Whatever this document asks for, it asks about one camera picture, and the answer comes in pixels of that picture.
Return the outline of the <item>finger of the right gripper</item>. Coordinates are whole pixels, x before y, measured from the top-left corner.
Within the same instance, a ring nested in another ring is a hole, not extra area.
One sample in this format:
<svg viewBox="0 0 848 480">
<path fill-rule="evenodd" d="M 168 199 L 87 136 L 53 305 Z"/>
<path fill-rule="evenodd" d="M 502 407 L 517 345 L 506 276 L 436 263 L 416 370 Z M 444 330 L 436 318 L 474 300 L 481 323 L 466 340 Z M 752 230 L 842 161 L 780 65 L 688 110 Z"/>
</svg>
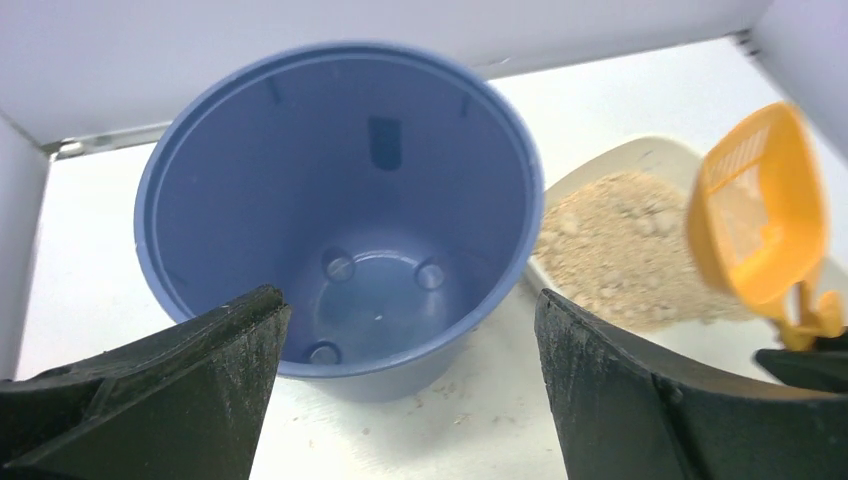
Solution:
<svg viewBox="0 0 848 480">
<path fill-rule="evenodd" d="M 817 337 L 811 350 L 760 349 L 755 361 L 783 384 L 847 393 L 847 332 L 839 337 Z"/>
</svg>

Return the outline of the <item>orange litter scoop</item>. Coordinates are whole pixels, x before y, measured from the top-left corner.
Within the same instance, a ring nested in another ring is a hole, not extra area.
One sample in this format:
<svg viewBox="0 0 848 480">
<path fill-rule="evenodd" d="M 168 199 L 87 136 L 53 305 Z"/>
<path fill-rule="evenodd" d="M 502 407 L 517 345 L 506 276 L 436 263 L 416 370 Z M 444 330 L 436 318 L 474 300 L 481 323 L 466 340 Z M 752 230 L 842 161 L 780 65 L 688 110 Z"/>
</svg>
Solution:
<svg viewBox="0 0 848 480">
<path fill-rule="evenodd" d="M 827 203 L 793 105 L 753 112 L 704 156 L 686 237 L 704 283 L 770 320 L 787 349 L 844 333 L 841 295 L 817 291 L 829 249 Z"/>
</svg>

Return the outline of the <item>white litter tray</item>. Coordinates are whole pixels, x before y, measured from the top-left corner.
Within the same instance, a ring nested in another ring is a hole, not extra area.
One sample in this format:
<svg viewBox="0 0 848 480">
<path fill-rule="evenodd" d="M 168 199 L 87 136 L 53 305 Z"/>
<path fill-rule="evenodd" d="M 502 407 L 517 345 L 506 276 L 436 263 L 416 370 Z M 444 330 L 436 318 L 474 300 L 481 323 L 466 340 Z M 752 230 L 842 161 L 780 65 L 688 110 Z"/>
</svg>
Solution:
<svg viewBox="0 0 848 480">
<path fill-rule="evenodd" d="M 595 157 L 553 183 L 545 191 L 545 200 L 550 206 L 591 181 L 625 171 L 655 175 L 684 189 L 691 185 L 699 164 L 700 154 L 674 139 L 636 138 Z M 711 367 L 773 383 L 775 379 L 753 359 L 756 350 L 775 345 L 773 333 L 763 320 L 719 319 L 712 323 L 684 320 L 638 335 Z"/>
</svg>

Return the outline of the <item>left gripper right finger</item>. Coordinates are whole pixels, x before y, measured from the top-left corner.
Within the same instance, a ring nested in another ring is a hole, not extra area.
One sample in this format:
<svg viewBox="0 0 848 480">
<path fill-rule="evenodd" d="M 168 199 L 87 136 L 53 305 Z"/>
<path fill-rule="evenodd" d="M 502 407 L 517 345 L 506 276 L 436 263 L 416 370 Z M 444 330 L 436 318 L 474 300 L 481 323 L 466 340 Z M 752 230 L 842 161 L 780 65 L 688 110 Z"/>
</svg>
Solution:
<svg viewBox="0 0 848 480">
<path fill-rule="evenodd" d="M 843 479 L 847 393 L 687 358 L 544 289 L 541 371 L 571 479 Z"/>
</svg>

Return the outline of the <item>aluminium frame rail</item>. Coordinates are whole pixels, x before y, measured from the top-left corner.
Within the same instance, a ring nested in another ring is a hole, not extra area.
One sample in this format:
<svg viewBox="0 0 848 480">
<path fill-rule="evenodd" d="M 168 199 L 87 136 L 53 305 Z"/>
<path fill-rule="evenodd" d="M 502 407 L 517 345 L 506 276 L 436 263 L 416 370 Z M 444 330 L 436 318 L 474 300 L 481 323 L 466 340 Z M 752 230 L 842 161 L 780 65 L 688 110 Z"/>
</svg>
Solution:
<svg viewBox="0 0 848 480">
<path fill-rule="evenodd" d="M 726 36 L 726 39 L 734 46 L 737 52 L 745 57 L 754 58 L 754 60 L 757 61 L 758 57 L 761 57 L 763 54 L 763 48 L 752 37 L 751 29 L 731 32 Z M 668 48 L 682 48 L 694 45 L 696 42 L 684 42 L 669 46 Z M 519 57 L 513 55 L 492 59 L 486 62 L 467 64 L 465 65 L 465 68 L 470 69 L 486 80 L 494 80 L 556 68 L 571 67 L 574 65 L 583 65 L 613 59 L 618 60 L 635 55 L 667 50 L 668 48 L 659 47 L 642 51 L 626 52 L 619 55 L 603 55 L 594 59 L 590 59 L 587 56 L 568 60 L 556 59 L 553 57 L 533 59 L 530 57 Z M 49 154 L 52 160 L 59 161 L 87 154 L 115 151 L 137 145 L 153 143 L 162 137 L 165 130 L 172 122 L 173 117 L 158 122 L 145 122 L 141 125 L 127 128 L 111 129 L 91 134 L 65 137 L 42 145 L 41 150 L 45 154 Z"/>
</svg>

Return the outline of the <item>tan cat litter pile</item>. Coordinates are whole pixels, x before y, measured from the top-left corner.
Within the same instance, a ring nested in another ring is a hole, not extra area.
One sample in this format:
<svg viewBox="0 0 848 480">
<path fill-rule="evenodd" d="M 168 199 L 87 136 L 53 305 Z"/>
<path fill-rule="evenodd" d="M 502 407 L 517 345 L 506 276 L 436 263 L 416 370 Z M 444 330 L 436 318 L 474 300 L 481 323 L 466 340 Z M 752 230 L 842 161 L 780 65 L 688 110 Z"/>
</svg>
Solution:
<svg viewBox="0 0 848 480">
<path fill-rule="evenodd" d="M 606 175 L 546 208 L 533 255 L 563 296 L 627 330 L 751 319 L 703 284 L 684 237 L 685 205 L 656 176 Z"/>
</svg>

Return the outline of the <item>blue plastic bucket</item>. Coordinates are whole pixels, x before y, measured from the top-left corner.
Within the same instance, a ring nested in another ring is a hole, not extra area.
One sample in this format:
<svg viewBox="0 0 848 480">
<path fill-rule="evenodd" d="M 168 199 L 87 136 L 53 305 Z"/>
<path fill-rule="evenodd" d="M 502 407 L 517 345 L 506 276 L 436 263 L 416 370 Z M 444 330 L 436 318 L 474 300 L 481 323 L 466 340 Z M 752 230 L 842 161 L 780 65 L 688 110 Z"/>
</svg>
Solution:
<svg viewBox="0 0 848 480">
<path fill-rule="evenodd" d="M 348 401 L 428 388 L 520 279 L 544 180 L 520 116 L 465 67 L 317 44 L 196 98 L 134 211 L 150 290 L 185 322 L 261 284 L 292 308 L 278 373 Z"/>
</svg>

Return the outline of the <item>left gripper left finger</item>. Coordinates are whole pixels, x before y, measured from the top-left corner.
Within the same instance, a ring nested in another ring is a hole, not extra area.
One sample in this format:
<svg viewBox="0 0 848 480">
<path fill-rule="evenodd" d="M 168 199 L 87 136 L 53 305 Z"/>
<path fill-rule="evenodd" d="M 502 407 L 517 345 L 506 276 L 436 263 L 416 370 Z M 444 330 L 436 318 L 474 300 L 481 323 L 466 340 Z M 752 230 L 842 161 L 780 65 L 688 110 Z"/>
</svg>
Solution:
<svg viewBox="0 0 848 480">
<path fill-rule="evenodd" d="M 246 479 L 291 309 L 264 285 L 1 385 L 5 479 Z"/>
</svg>

